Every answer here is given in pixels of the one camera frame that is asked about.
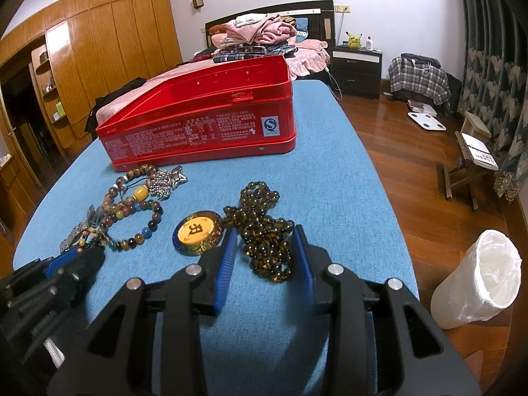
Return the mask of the plaid cloth covered chair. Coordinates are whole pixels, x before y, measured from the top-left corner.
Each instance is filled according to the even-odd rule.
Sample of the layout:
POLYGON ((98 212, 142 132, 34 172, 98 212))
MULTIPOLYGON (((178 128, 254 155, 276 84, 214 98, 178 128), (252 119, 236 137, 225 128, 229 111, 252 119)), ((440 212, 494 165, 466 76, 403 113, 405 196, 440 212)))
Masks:
POLYGON ((447 73, 435 58, 402 53, 391 61, 387 73, 392 92, 419 94, 437 106, 444 105, 451 97, 447 73))

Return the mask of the dark bead necklace yellow pendant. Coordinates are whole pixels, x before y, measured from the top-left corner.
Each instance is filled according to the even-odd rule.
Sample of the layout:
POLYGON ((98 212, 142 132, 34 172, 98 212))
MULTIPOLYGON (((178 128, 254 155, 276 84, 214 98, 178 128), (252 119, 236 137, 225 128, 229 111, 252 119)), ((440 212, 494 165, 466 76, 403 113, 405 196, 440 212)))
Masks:
POLYGON ((241 190, 238 204, 224 207, 223 214, 202 210, 182 219, 173 232, 173 245, 184 255, 200 256, 233 229, 255 275, 272 282, 286 281, 293 274, 290 238, 294 221, 269 214, 279 198, 280 193, 264 181, 251 181, 241 190))

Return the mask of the white lined trash bin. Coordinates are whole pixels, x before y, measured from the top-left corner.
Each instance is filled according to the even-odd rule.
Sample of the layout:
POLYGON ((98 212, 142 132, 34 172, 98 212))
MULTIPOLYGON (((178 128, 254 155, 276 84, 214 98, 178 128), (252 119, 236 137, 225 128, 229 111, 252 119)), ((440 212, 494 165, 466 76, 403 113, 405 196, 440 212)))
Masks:
POLYGON ((522 282, 522 259, 502 232, 486 230, 436 287, 430 314, 443 329, 485 322, 509 308, 522 282))

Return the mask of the silver chain star pendant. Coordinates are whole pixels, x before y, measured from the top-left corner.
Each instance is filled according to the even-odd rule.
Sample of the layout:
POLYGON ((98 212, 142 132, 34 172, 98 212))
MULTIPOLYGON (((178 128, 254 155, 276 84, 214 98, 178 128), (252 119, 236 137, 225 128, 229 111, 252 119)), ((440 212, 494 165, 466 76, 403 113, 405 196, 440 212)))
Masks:
POLYGON ((151 197, 161 200, 170 198, 174 190, 188 182, 187 176, 183 173, 182 165, 177 165, 171 170, 156 169, 149 180, 150 187, 148 189, 151 197))

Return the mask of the white book on stool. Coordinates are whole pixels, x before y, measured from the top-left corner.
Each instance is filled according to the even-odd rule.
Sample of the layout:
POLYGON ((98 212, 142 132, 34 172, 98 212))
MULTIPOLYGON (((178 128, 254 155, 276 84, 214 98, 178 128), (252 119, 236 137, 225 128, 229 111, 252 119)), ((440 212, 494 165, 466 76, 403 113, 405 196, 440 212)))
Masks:
POLYGON ((467 133, 462 133, 461 136, 475 165, 480 165, 492 171, 499 170, 494 157, 484 142, 467 133))

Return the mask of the blue table cloth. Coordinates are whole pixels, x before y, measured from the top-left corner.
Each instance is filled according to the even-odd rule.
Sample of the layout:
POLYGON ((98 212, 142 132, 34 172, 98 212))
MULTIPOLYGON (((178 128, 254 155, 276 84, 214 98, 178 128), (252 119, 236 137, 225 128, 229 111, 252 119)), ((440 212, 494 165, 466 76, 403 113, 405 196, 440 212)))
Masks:
MULTIPOLYGON (((132 277, 162 281, 191 263, 172 237, 189 214, 221 212, 249 182, 279 193, 273 217, 303 226, 308 241, 362 279, 417 281, 404 236, 371 159, 328 87, 293 84, 294 150, 283 155, 189 163, 187 183, 164 201, 158 230, 128 252, 107 251, 86 298, 94 318, 132 277)), ((328 319, 300 312, 291 281, 271 283, 238 255, 225 307, 200 321, 206 380, 212 395, 316 395, 326 361, 328 319)))

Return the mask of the white bathroom scale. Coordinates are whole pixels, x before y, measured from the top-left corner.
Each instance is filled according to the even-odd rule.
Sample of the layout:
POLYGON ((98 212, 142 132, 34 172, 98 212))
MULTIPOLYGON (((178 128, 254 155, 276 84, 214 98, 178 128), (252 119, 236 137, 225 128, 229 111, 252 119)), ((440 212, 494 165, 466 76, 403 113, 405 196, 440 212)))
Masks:
POLYGON ((425 131, 446 131, 446 126, 432 115, 416 112, 409 112, 407 115, 425 131))

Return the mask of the yellow pikachu plush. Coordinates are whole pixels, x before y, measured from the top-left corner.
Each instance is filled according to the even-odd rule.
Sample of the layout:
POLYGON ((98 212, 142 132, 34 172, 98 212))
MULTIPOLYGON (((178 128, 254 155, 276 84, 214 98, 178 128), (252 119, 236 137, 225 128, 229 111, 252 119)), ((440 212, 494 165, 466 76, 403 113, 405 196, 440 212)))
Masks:
POLYGON ((351 50, 358 50, 362 47, 362 34, 352 35, 347 32, 347 47, 351 50))

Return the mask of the pink covered bed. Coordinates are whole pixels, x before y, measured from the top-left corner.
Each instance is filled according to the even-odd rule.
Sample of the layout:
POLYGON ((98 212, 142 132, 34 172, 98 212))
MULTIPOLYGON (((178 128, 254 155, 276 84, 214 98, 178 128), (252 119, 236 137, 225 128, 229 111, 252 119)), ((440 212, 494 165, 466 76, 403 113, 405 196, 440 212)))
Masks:
MULTIPOLYGON (((330 55, 327 52, 328 44, 325 41, 305 39, 303 42, 295 43, 295 45, 297 46, 297 52, 292 57, 285 57, 293 80, 320 73, 329 67, 330 55)), ((212 57, 214 52, 200 55, 198 58, 192 59, 191 62, 184 63, 154 78, 148 80, 137 78, 125 84, 117 91, 108 94, 104 97, 101 104, 93 108, 95 111, 96 127, 158 84, 185 73, 197 72, 219 64, 213 62, 212 57)))

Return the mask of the wooden wardrobe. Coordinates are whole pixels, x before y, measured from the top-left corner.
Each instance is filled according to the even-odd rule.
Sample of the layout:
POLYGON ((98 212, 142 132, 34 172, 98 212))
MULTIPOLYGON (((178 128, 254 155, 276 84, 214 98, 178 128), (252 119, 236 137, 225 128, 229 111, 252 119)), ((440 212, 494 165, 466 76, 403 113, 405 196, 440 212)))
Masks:
POLYGON ((88 146, 85 125, 97 98, 182 61, 170 0, 59 0, 1 40, 1 62, 37 39, 45 41, 64 109, 52 131, 70 156, 88 146))

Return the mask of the black bed headboard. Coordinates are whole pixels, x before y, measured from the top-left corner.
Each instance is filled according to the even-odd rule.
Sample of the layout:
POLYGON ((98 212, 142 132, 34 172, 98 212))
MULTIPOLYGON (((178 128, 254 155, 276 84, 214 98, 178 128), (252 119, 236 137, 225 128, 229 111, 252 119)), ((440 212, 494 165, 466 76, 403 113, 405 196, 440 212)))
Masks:
POLYGON ((205 23, 205 40, 210 46, 210 28, 227 23, 239 15, 247 14, 279 14, 280 16, 291 16, 293 18, 308 19, 308 34, 311 39, 326 41, 331 47, 336 43, 335 12, 332 0, 303 1, 285 3, 280 5, 269 5, 242 11, 233 15, 226 15, 216 20, 205 23))

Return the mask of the black nightstand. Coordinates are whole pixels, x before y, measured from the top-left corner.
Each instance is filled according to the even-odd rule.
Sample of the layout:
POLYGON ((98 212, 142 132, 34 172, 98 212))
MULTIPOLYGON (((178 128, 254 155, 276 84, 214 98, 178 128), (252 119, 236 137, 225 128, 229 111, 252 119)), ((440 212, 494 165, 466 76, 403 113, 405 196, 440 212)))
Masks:
POLYGON ((381 51, 336 46, 330 56, 330 72, 345 94, 379 98, 382 74, 381 51))

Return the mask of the pile of folded clothes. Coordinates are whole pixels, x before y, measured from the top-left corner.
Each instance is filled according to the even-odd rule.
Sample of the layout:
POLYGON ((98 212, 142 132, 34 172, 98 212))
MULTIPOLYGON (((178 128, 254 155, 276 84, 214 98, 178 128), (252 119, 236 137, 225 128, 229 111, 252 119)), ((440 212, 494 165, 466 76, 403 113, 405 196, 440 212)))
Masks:
POLYGON ((295 20, 278 14, 246 14, 210 27, 214 63, 263 56, 292 57, 297 52, 295 20))

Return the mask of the red tin box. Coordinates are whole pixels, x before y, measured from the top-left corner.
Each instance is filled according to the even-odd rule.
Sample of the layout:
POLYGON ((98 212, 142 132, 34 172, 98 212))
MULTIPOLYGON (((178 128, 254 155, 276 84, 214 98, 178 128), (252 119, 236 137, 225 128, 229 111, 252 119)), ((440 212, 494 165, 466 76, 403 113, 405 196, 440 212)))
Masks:
POLYGON ((165 80, 98 125, 113 165, 172 165, 295 147, 293 85, 272 55, 218 63, 165 80))

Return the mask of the left wall lamp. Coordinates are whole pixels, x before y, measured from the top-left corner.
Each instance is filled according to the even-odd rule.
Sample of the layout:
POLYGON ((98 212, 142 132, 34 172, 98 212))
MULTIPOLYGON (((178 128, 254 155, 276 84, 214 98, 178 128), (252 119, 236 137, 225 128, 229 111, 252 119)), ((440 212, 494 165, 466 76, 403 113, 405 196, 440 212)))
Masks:
POLYGON ((191 0, 195 10, 200 10, 204 6, 204 0, 191 0))

